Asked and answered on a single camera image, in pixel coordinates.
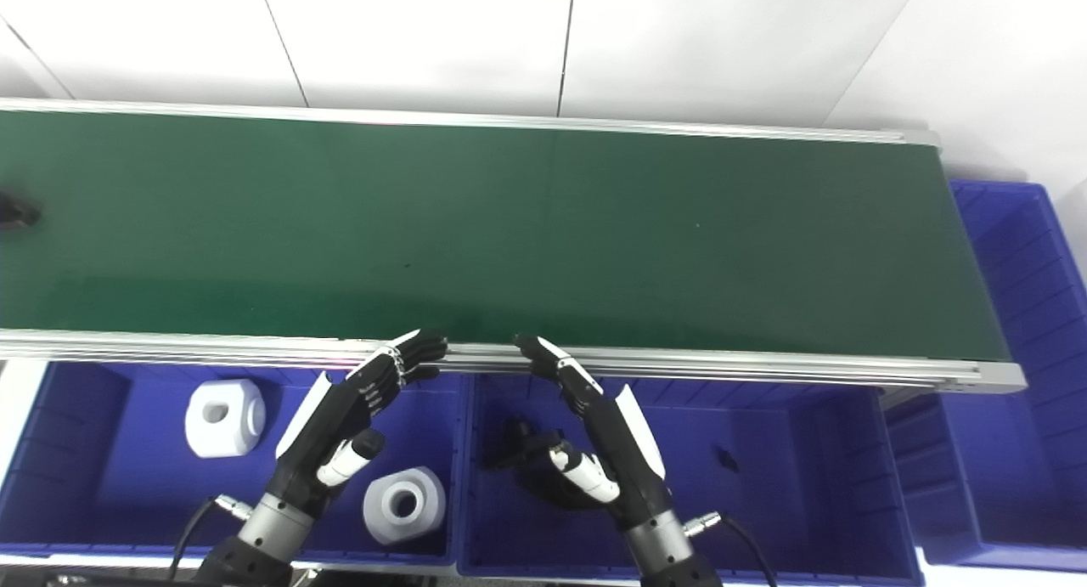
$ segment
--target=white cylindrical part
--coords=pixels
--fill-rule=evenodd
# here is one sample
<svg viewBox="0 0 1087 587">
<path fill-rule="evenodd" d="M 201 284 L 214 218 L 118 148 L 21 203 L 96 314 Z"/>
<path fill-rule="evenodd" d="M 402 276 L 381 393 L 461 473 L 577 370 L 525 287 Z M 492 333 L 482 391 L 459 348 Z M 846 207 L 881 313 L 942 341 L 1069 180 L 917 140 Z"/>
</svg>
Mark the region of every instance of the white cylindrical part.
<svg viewBox="0 0 1087 587">
<path fill-rule="evenodd" d="M 582 457 L 582 462 L 578 465 L 566 469 L 570 463 L 566 452 L 552 449 L 551 463 L 562 472 L 562 476 L 574 483 L 578 489 L 594 498 L 595 501 L 607 504 L 619 498 L 619 484 L 608 478 L 595 455 L 586 453 Z"/>
<path fill-rule="evenodd" d="M 317 479 L 328 487 L 336 487 L 361 471 L 370 460 L 351 449 L 351 441 L 345 440 L 333 453 L 327 464 L 317 469 Z"/>
<path fill-rule="evenodd" d="M 427 467 L 418 466 L 370 483 L 362 501 L 370 536 L 396 545 L 429 534 L 446 517 L 446 490 Z"/>
</svg>

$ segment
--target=black object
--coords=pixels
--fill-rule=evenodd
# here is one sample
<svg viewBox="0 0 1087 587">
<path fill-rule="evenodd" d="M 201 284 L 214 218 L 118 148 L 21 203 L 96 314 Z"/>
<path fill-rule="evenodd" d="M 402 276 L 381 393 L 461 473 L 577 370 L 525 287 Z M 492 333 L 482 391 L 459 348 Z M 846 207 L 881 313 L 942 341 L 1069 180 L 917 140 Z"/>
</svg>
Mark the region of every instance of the black object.
<svg viewBox="0 0 1087 587">
<path fill-rule="evenodd" d="M 562 430 L 536 434 L 536 427 L 522 416 L 509 417 L 502 428 L 502 452 L 484 464 L 485 471 L 504 471 L 546 455 L 562 442 Z"/>
<path fill-rule="evenodd" d="M 562 430 L 537 434 L 524 417 L 509 417 L 502 433 L 503 451 L 484 470 L 513 469 L 517 487 L 564 511 L 601 509 L 601 502 L 575 487 L 551 463 L 548 451 L 563 442 Z"/>
<path fill-rule="evenodd" d="M 641 576 L 641 587 L 721 587 L 721 577 L 703 555 L 694 554 L 666 570 Z"/>
<path fill-rule="evenodd" d="M 733 454 L 730 452 L 720 447 L 714 447 L 714 450 L 717 451 L 717 462 L 721 462 L 722 466 L 728 469 L 734 473 L 739 474 L 740 465 L 736 462 L 736 458 L 733 458 Z"/>
<path fill-rule="evenodd" d="M 290 562 L 277 560 L 232 536 L 208 553 L 197 571 L 197 580 L 218 585 L 287 587 L 291 572 Z"/>
<path fill-rule="evenodd" d="M 34 226 L 41 218 L 41 212 L 26 200 L 16 199 L 0 191 L 0 230 Z"/>
<path fill-rule="evenodd" d="M 207 516 L 208 511 L 211 511 L 215 505 L 214 498 L 207 498 L 197 508 L 192 516 L 189 517 L 189 523 L 185 524 L 185 529 L 182 530 L 182 536 L 177 539 L 177 544 L 174 545 L 174 560 L 171 560 L 170 570 L 166 571 L 166 580 L 173 580 L 177 576 L 177 565 L 182 563 L 182 555 L 185 554 L 185 548 L 189 546 L 189 539 L 192 538 L 192 533 L 200 525 L 200 522 Z"/>
<path fill-rule="evenodd" d="M 754 555 L 755 561 L 759 563 L 759 570 L 762 571 L 762 575 L 766 578 L 766 585 L 770 587 L 777 587 L 777 578 L 770 567 L 770 562 L 766 561 L 766 555 L 762 553 L 762 549 L 759 548 L 759 544 L 755 541 L 754 536 L 747 530 L 740 523 L 733 517 L 721 513 L 721 522 L 727 525 L 740 537 L 740 540 L 747 544 L 748 549 L 751 549 L 751 554 Z"/>
<path fill-rule="evenodd" d="M 382 449 L 385 449 L 385 435 L 373 428 L 365 428 L 351 439 L 351 451 L 366 460 L 377 458 Z"/>
</svg>

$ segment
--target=robotic hand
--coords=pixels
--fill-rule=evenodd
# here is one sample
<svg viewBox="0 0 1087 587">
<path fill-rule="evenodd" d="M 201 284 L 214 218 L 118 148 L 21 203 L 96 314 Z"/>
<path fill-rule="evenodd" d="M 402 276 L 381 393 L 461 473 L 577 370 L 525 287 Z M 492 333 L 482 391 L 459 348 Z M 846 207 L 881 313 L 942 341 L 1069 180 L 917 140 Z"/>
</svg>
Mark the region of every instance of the robotic hand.
<svg viewBox="0 0 1087 587">
<path fill-rule="evenodd" d="M 286 586 L 313 523 L 382 451 L 385 437 L 370 427 L 371 417 L 408 383 L 438 375 L 421 363 L 445 358 L 447 348 L 441 333 L 415 330 L 378 348 L 339 385 L 322 374 L 287 427 L 260 503 L 241 513 L 241 530 L 212 549 L 196 580 Z"/>
<path fill-rule="evenodd" d="M 676 517 L 657 441 L 629 386 L 610 399 L 580 363 L 547 339 L 518 335 L 514 344 L 532 362 L 533 375 L 559 383 L 566 404 L 582 417 L 599 455 L 563 440 L 550 449 L 551 462 L 611 514 L 642 587 L 720 586 L 717 572 L 689 539 L 720 517 L 687 525 Z"/>
</svg>

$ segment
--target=silver metal cylinder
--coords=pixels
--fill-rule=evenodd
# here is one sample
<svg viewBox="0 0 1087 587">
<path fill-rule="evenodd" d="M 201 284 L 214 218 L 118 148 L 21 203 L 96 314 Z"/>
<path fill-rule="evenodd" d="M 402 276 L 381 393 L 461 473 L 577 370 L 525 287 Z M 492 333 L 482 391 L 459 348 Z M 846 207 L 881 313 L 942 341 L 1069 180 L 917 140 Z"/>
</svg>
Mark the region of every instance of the silver metal cylinder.
<svg viewBox="0 0 1087 587">
<path fill-rule="evenodd" d="M 623 536 L 642 576 L 657 574 L 695 554 L 684 525 L 672 511 L 628 529 Z"/>
<path fill-rule="evenodd" d="M 721 513 L 714 511 L 683 524 L 683 532 L 687 535 L 687 538 L 694 538 L 719 523 L 721 523 Z"/>
<path fill-rule="evenodd" d="M 312 527 L 313 517 L 265 494 L 241 526 L 238 538 L 280 562 L 290 563 Z"/>
</svg>

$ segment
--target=blue storage bin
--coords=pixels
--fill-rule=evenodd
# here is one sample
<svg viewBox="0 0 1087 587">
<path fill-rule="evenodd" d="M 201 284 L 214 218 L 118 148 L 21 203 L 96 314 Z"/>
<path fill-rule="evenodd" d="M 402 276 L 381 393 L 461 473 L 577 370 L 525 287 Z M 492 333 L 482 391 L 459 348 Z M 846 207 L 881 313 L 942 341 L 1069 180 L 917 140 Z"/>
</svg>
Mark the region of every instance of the blue storage bin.
<svg viewBox="0 0 1087 587">
<path fill-rule="evenodd" d="M 727 512 L 757 537 L 785 583 L 921 585 L 877 390 L 667 379 L 632 383 L 655 433 L 676 512 Z M 604 511 L 561 511 L 485 472 L 507 417 L 561 428 L 590 449 L 554 383 L 479 375 L 459 571 L 476 576 L 636 578 Z M 738 472 L 723 466 L 727 451 Z M 764 583 L 727 527 L 699 536 L 723 579 Z"/>
<path fill-rule="evenodd" d="M 189 515 L 209 496 L 255 503 L 275 466 L 275 446 L 320 371 L 276 367 L 52 363 L 0 489 L 0 553 L 170 557 Z M 330 373 L 334 382 L 343 373 Z M 202 382 L 249 378 L 267 409 L 249 454 L 202 460 L 185 440 L 184 415 Z M 362 522 L 375 478 L 427 466 L 460 497 L 471 376 L 443 374 L 405 388 L 374 420 L 386 447 L 350 479 L 299 559 L 340 564 L 447 565 L 453 561 L 450 503 L 442 529 L 384 547 Z M 239 524 L 212 513 L 188 554 L 202 557 Z"/>
<path fill-rule="evenodd" d="M 887 421 L 933 564 L 1087 571 L 1087 296 L 1040 185 L 951 182 L 1029 389 L 929 396 Z"/>
</svg>

